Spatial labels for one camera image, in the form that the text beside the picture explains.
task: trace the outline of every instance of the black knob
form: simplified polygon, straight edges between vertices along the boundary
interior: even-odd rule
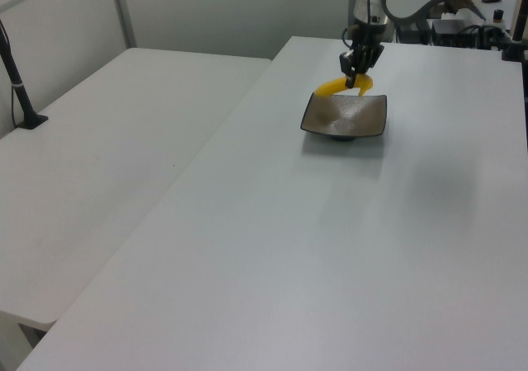
[[[493,21],[494,22],[500,22],[502,21],[502,16],[504,15],[504,11],[503,10],[495,10],[493,12]]]

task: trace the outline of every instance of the gray bowl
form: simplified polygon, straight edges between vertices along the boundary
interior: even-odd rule
[[[387,122],[387,96],[312,94],[300,128],[336,140],[380,136]]]

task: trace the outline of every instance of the equipment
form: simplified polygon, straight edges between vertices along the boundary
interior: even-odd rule
[[[447,0],[356,0],[351,27],[350,50],[341,55],[341,69],[346,76],[346,86],[353,88],[358,74],[373,68],[383,52],[382,41],[393,26],[411,24],[425,18],[437,4]]]

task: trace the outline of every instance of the white wall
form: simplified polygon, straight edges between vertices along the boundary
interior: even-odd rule
[[[125,0],[125,5],[139,47],[270,59],[292,35],[339,38],[348,18],[348,0]]]
[[[0,18],[36,110],[125,50],[114,0],[26,0]],[[0,137],[12,130],[10,84],[0,64]]]

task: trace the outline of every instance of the black box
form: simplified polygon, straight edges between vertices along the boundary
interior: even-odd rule
[[[478,26],[462,19],[435,19],[432,22],[432,42],[441,47],[472,48],[479,36],[478,29],[464,30],[472,25]]]

